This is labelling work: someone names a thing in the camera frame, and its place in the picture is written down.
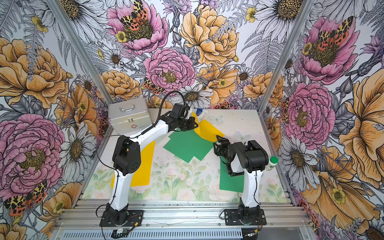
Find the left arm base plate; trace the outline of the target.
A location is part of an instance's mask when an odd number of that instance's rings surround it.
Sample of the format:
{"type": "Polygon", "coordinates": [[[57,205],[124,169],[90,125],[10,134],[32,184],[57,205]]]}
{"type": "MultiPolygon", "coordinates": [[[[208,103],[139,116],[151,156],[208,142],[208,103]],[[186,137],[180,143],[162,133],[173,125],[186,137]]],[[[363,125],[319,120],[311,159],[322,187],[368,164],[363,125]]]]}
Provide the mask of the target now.
{"type": "Polygon", "coordinates": [[[144,211],[142,210],[105,210],[100,227],[140,227],[144,211]]]}

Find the large green paper sheet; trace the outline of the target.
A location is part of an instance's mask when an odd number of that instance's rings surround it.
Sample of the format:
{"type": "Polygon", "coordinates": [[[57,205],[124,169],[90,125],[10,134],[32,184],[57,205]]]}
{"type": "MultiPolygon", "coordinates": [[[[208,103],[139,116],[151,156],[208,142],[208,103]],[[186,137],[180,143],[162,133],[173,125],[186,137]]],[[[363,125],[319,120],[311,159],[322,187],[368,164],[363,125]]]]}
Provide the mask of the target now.
{"type": "Polygon", "coordinates": [[[231,177],[227,173],[226,160],[220,157],[220,190],[242,193],[244,190],[244,175],[231,177]]]}

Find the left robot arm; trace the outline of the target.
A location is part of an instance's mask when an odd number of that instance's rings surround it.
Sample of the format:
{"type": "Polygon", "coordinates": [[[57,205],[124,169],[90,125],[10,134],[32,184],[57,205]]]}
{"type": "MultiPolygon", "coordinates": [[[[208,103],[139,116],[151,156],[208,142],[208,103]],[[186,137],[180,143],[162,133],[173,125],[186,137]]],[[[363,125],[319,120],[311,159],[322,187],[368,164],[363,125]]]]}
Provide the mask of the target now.
{"type": "Polygon", "coordinates": [[[195,117],[183,117],[169,111],[160,116],[156,124],[129,137],[122,135],[118,138],[113,153],[114,169],[116,171],[113,185],[113,196],[106,205],[100,222],[101,227],[117,227],[126,225],[129,220],[129,190],[134,173],[142,163],[141,152],[157,138],[179,129],[182,132],[198,127],[195,117]]]}

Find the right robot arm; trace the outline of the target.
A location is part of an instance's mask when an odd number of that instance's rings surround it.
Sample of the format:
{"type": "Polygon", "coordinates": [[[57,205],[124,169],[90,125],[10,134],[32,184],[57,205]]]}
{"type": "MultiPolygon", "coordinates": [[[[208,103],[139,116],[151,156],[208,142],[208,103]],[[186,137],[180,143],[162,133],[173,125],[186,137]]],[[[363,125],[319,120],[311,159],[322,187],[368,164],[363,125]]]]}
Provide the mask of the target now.
{"type": "Polygon", "coordinates": [[[255,140],[246,143],[231,143],[228,139],[216,136],[214,153],[223,158],[230,177],[244,177],[244,189],[237,209],[224,210],[227,226],[258,226],[267,224],[264,210],[259,201],[260,181],[269,156],[255,140]]]}

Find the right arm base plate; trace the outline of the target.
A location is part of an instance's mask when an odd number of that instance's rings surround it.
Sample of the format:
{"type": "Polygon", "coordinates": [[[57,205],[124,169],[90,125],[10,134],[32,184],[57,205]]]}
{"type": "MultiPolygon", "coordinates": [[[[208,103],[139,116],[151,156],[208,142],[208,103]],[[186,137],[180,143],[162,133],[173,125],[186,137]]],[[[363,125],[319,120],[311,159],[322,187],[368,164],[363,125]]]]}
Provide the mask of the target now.
{"type": "Polygon", "coordinates": [[[266,226],[267,220],[263,209],[243,213],[238,209],[225,209],[224,221],[226,226],[266,226]]]}

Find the yellow paper sheet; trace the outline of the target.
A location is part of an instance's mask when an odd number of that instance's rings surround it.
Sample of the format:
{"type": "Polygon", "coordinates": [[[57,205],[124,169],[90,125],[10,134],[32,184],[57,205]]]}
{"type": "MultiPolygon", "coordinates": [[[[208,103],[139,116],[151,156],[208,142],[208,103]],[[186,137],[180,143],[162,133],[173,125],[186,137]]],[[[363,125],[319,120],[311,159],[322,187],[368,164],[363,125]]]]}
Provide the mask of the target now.
{"type": "Polygon", "coordinates": [[[120,171],[120,176],[132,178],[131,188],[150,184],[155,143],[140,144],[124,136],[118,138],[112,157],[114,169],[120,171]]]}

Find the yellow paper sheet under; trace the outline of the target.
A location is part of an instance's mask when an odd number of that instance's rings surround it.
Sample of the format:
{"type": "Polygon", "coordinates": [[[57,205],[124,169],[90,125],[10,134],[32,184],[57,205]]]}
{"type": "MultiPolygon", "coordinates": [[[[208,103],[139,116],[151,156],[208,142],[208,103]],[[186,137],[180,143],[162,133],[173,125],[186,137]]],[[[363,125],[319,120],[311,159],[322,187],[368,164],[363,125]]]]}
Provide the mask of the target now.
{"type": "Polygon", "coordinates": [[[194,129],[194,132],[202,139],[213,143],[217,141],[217,136],[225,136],[207,120],[202,120],[199,122],[196,113],[191,113],[191,116],[195,118],[195,123],[198,124],[198,127],[194,129]]]}

